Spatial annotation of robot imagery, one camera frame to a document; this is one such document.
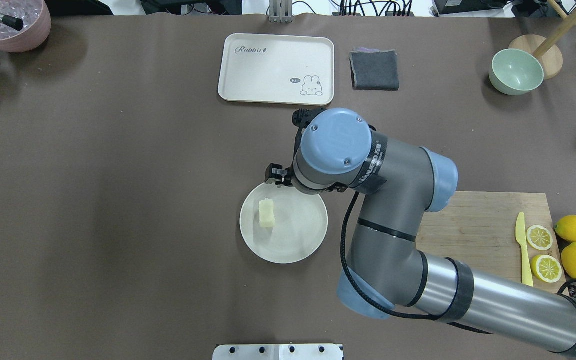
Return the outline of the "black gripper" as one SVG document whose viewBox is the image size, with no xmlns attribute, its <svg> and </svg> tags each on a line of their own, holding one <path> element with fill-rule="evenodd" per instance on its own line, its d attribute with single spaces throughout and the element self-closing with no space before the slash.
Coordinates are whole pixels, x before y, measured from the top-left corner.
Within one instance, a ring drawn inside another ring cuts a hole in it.
<svg viewBox="0 0 576 360">
<path fill-rule="evenodd" d="M 337 192 L 344 193 L 349 189 L 348 185 L 340 182 L 320 186 L 317 184 L 308 185 L 299 180 L 297 176 L 297 154 L 301 147 L 304 131 L 311 125 L 314 119 L 326 108 L 306 109 L 300 108 L 293 112 L 291 121 L 298 128 L 294 138 L 293 159 L 290 166 L 284 168 L 280 164 L 270 163 L 265 169 L 265 184 L 277 187 L 290 187 L 297 189 L 298 192 L 306 195 L 319 195 L 322 193 Z"/>
</svg>

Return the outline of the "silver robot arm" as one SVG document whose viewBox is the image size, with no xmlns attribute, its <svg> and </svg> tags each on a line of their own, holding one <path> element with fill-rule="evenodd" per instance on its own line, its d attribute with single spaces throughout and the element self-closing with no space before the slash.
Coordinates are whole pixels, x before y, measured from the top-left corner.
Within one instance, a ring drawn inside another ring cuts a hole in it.
<svg viewBox="0 0 576 360">
<path fill-rule="evenodd" d="M 500 335 L 576 360 L 576 298 L 425 254 L 423 216 L 454 196 L 454 161 L 388 137 L 347 108 L 298 109 L 289 167 L 270 164 L 265 182 L 308 195 L 354 191 L 342 223 L 337 294 L 363 316 L 433 321 Z M 352 207 L 364 195 L 350 246 Z"/>
</svg>

